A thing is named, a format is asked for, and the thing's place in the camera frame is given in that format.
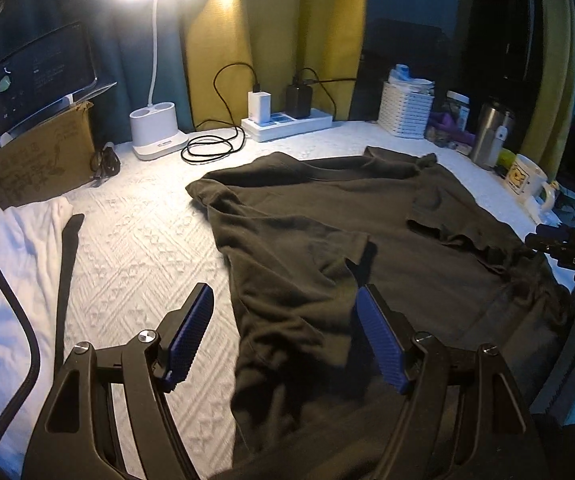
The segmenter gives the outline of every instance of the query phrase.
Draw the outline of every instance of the white mug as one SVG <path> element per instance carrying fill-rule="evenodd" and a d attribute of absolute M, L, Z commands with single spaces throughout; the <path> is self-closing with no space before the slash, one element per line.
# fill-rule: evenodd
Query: white mug
<path fill-rule="evenodd" d="M 554 207 L 554 187 L 547 183 L 545 172 L 524 155 L 517 155 L 507 172 L 504 184 L 520 203 L 525 203 L 530 197 L 539 196 L 541 190 L 545 190 L 546 199 L 541 206 L 541 214 L 550 212 Z"/>

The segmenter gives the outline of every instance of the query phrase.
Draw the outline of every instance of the green curtain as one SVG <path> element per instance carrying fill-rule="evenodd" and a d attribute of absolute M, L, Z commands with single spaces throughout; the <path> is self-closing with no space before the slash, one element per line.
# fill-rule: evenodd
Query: green curtain
<path fill-rule="evenodd" d="M 254 65 L 263 89 L 272 94 L 272 109 L 285 104 L 284 91 L 297 68 L 311 66 L 322 78 L 355 77 L 365 25 L 365 0 L 208 0 L 190 9 L 186 25 L 186 60 L 194 123 L 206 118 L 228 120 L 212 88 L 224 65 Z M 219 89 L 235 120 L 247 117 L 252 76 L 235 67 L 219 77 Z M 345 120 L 352 83 L 330 84 L 337 118 Z M 315 89 L 314 106 L 331 112 L 329 98 Z"/>
<path fill-rule="evenodd" d="M 575 107 L 574 0 L 543 0 L 543 78 L 520 153 L 555 178 Z"/>

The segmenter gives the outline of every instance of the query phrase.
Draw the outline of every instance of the white lamp base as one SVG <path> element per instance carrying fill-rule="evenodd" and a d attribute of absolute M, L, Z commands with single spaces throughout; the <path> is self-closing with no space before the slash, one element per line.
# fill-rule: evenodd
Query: white lamp base
<path fill-rule="evenodd" d="M 189 134 L 178 129 L 174 103 L 159 103 L 130 115 L 132 149 L 141 160 L 154 160 L 187 146 Z"/>
<path fill-rule="evenodd" d="M 184 134 L 180 130 L 174 136 L 168 137 L 167 139 L 159 140 L 152 144 L 147 144 L 145 146 L 132 145 L 132 150 L 134 154 L 141 160 L 154 160 L 163 155 L 169 155 L 170 153 L 182 150 L 187 146 L 189 142 L 190 135 Z"/>

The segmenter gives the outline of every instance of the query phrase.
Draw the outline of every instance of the bed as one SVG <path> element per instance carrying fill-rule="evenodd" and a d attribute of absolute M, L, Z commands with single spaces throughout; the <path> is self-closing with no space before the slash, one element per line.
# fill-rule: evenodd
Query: bed
<path fill-rule="evenodd" d="M 235 422 L 230 412 L 238 332 L 228 290 L 228 272 L 216 250 L 202 209 L 185 187 L 207 171 L 239 166 L 261 155 L 285 152 L 300 159 L 360 155 L 378 146 L 426 155 L 452 171 L 477 203 L 523 239 L 535 230 L 500 179 L 453 150 L 426 140 L 400 139 L 369 123 L 339 123 L 329 130 L 259 144 L 226 159 L 190 166 L 179 153 L 138 160 L 129 143 L 116 147 L 119 175 L 101 185 L 65 194 L 84 214 L 72 272 L 64 330 L 64 354 L 78 341 L 96 348 L 120 345 L 154 328 L 168 310 L 181 306 L 197 282 L 214 289 L 214 315 L 189 378 L 168 396 L 178 432 L 199 475 L 206 478 L 232 463 Z M 552 264 L 558 282 L 573 289 L 573 272 Z M 122 387 L 114 386 L 116 421 L 128 472 L 144 478 L 131 435 Z"/>

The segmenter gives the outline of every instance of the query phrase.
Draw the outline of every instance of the purple item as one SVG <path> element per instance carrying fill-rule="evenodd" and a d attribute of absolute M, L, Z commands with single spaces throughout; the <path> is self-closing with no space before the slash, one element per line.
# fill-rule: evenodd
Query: purple item
<path fill-rule="evenodd" d="M 429 126 L 435 127 L 437 130 L 449 134 L 452 140 L 474 146 L 476 136 L 470 132 L 462 132 L 456 125 L 454 118 L 449 112 L 432 112 L 429 115 Z"/>

